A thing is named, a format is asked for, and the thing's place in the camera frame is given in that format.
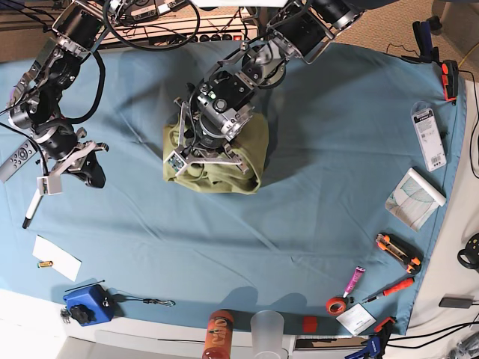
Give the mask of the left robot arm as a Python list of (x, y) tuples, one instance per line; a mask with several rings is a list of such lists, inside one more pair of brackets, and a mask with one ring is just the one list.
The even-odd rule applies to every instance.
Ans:
[(350, 1), (288, 1), (263, 34), (244, 40), (217, 61), (190, 90), (180, 107), (177, 146), (165, 157), (176, 177), (193, 165), (222, 165), (249, 172), (251, 165), (232, 148), (253, 116), (251, 99), (260, 89), (278, 86), (287, 63), (312, 64), (364, 14)]

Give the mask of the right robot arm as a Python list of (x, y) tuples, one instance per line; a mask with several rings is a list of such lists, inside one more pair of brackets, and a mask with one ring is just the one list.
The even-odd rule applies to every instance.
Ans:
[[(100, 10), (86, 1), (73, 1), (55, 20), (52, 30), (55, 36), (23, 74), (7, 103), (10, 128), (26, 140), (1, 164), (1, 181), (6, 182), (39, 153), (43, 174), (51, 173), (47, 162), (53, 159), (55, 170), (65, 165), (64, 173), (91, 188), (103, 188), (106, 177), (96, 153), (107, 151), (108, 146), (93, 141), (83, 143), (85, 130), (74, 128), (93, 116), (103, 94), (106, 69), (97, 47), (106, 30)], [(95, 58), (100, 71), (93, 105), (81, 117), (65, 117), (59, 102), (88, 56)]]

